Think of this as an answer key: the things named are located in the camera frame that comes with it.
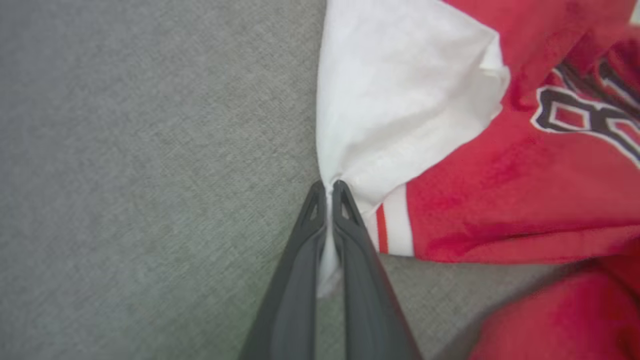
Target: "white cloth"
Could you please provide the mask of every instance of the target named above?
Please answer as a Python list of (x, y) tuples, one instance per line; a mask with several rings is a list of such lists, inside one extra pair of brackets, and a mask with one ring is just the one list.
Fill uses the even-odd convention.
[[(367, 221), (394, 188), (486, 128), (508, 83), (498, 33), (448, 4), (328, 0), (316, 120), (325, 187), (347, 182)], [(339, 280), (328, 234), (320, 296)]]

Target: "gray textile background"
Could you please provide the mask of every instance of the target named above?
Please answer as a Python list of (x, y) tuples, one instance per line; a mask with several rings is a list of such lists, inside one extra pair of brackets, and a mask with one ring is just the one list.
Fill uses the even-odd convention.
[[(0, 1), (0, 359), (233, 359), (308, 187), (324, 0)], [(551, 271), (383, 256), (426, 358)], [(344, 357), (340, 297), (320, 359)]]

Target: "gray surface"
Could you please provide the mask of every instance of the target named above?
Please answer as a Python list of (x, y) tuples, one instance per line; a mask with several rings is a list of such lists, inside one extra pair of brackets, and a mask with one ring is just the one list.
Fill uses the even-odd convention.
[[(318, 178), (323, 13), (0, 1), (0, 359), (236, 356)], [(464, 357), (549, 270), (383, 260), (427, 358)], [(340, 302), (321, 359), (343, 357)]]

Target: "red garment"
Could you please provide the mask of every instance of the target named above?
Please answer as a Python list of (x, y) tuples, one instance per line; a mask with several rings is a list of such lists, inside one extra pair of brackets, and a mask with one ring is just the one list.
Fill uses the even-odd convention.
[[(640, 359), (635, 1), (449, 3), (500, 33), (512, 80), (484, 133), (406, 185), (413, 253), (479, 263), (600, 258), (493, 315), (472, 359)], [(381, 207), (383, 252), (384, 219)]]

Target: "red stripe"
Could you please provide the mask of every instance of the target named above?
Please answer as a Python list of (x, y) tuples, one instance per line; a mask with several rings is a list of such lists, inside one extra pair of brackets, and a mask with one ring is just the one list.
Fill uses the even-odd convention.
[(380, 252), (389, 253), (389, 243), (387, 240), (387, 221), (385, 220), (385, 207), (380, 205), (376, 211), (376, 219), (378, 220), (378, 242), (380, 243)]

